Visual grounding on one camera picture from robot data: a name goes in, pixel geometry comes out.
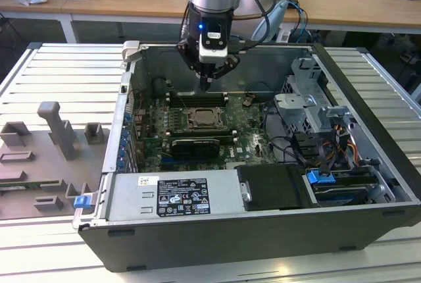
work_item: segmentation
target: aluminum profile table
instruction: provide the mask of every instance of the aluminum profile table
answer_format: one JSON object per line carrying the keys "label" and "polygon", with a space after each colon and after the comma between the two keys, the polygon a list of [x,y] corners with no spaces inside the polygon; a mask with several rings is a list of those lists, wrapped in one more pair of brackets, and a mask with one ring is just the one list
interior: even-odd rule
{"label": "aluminum profile table", "polygon": [[87,122],[110,128],[121,75],[122,45],[52,44],[27,49],[0,85],[0,127],[23,121],[29,130],[48,129],[37,115],[42,101],[58,101],[73,129]]}
{"label": "aluminum profile table", "polygon": [[[421,107],[369,54],[326,48],[390,136],[421,173]],[[345,105],[333,85],[328,89]]]}
{"label": "aluminum profile table", "polygon": [[[82,113],[88,118],[111,116],[117,91],[113,88],[114,80],[124,71],[120,57],[116,56],[120,51],[121,45],[83,44],[43,44],[38,50],[26,51],[0,87],[1,116],[13,120],[17,117],[16,109],[25,108],[30,120],[31,105],[39,100],[57,99],[58,95],[62,111],[75,126],[77,115]],[[411,161],[419,165],[419,107],[369,55],[356,49],[328,49],[328,52]],[[12,91],[12,86],[18,84],[26,88],[18,86]],[[71,84],[78,84],[79,92]],[[110,87],[110,91],[95,91],[96,86]],[[45,125],[33,122],[29,127]],[[421,223],[393,230],[362,251],[111,273],[72,228],[71,220],[72,217],[48,217],[0,221],[0,281],[75,282],[83,278],[117,283],[421,282]]]}

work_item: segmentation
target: motherboard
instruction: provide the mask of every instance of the motherboard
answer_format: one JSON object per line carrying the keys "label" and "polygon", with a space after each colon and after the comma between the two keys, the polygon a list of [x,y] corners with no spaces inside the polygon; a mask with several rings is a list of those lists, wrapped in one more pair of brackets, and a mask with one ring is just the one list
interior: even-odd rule
{"label": "motherboard", "polygon": [[262,129],[265,103],[244,94],[144,99],[135,111],[140,172],[275,163]]}

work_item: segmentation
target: power supply label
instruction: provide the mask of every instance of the power supply label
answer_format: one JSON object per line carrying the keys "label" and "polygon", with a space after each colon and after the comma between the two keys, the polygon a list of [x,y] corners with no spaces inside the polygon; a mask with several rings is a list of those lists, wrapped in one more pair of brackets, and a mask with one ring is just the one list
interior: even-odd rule
{"label": "power supply label", "polygon": [[157,201],[160,217],[211,213],[207,179],[159,180]]}

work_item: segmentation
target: cpu socket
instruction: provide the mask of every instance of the cpu socket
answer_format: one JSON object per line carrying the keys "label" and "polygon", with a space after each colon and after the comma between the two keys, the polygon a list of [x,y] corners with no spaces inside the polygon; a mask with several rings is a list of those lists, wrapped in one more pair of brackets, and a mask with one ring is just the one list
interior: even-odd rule
{"label": "cpu socket", "polygon": [[225,130],[222,111],[215,108],[187,109],[187,123],[190,130]]}

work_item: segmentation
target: white label sticker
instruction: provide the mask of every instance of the white label sticker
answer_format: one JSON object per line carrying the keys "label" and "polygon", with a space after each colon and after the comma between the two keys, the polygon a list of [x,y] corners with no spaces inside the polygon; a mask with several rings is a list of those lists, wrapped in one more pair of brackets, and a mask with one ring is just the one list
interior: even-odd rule
{"label": "white label sticker", "polygon": [[158,180],[159,176],[140,176],[137,184],[139,186],[156,186]]}

